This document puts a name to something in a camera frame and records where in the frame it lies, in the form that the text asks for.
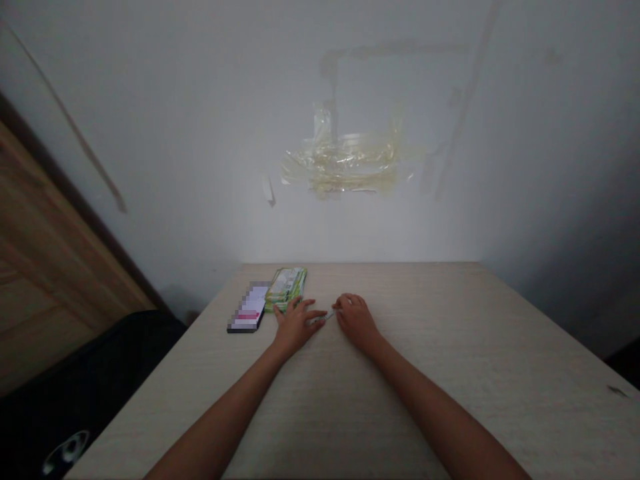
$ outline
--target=wooden door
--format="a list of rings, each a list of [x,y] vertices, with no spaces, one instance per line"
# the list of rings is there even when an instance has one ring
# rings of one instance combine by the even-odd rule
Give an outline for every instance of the wooden door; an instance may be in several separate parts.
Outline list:
[[[0,395],[152,308],[0,123]]]

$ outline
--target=white tabletop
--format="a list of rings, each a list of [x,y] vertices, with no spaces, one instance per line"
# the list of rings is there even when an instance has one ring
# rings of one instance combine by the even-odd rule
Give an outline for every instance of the white tabletop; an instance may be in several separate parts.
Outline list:
[[[242,266],[67,478],[144,476],[270,344],[273,315],[252,334],[227,334],[227,320],[282,266]],[[303,266],[307,298],[363,296],[391,344],[534,478],[640,477],[640,405],[607,386],[638,391],[480,265]],[[334,317],[282,368],[225,476],[447,478]]]

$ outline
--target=stack of packages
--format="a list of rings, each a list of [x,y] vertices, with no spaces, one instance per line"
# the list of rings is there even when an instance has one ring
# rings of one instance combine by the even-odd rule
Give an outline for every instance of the stack of packages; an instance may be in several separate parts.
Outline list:
[[[258,330],[265,308],[265,295],[270,282],[251,282],[238,310],[227,324],[227,333],[253,333]]]
[[[273,312],[274,305],[280,311],[286,310],[289,300],[303,294],[306,277],[307,269],[303,267],[278,270],[265,296],[265,310]]]

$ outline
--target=green package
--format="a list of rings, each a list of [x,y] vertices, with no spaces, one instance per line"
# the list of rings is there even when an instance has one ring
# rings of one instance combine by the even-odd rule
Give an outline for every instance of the green package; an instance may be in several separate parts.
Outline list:
[[[265,295],[265,310],[272,313],[274,305],[281,311],[286,310],[289,300],[303,294],[306,277],[304,267],[278,269]]]

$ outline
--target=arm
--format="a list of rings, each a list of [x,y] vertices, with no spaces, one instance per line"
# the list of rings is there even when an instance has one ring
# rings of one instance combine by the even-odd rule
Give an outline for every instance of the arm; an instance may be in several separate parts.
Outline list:
[[[342,331],[378,367],[451,478],[530,479],[492,434],[383,338],[362,297],[345,293],[333,307]]]
[[[273,343],[220,399],[200,417],[145,476],[147,480],[217,479],[249,426],[271,382],[285,362],[324,324],[307,320],[326,311],[305,311],[315,300],[291,300],[284,314],[274,307],[278,331]]]

